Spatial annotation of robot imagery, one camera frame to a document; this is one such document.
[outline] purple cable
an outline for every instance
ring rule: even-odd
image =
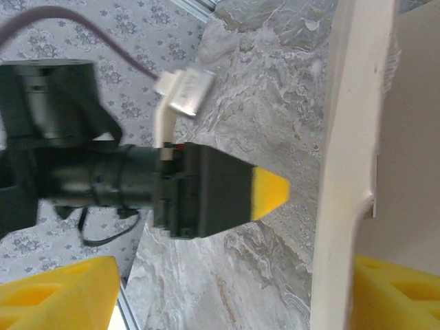
[[[146,74],[153,80],[157,80],[158,77],[153,72],[145,68],[141,63],[137,62],[133,57],[130,56],[129,53],[124,51],[115,41],[113,41],[110,36],[105,34],[105,32],[100,30],[100,28],[94,25],[91,21],[79,13],[74,12],[73,10],[57,7],[55,5],[44,5],[42,7],[32,8],[12,17],[8,22],[0,27],[0,49],[18,31],[43,19],[69,19],[70,21],[74,21],[85,26],[87,29],[96,34],[96,36],[101,38],[102,41],[104,41],[112,50],[119,54],[128,64],[141,71],[143,74]]]

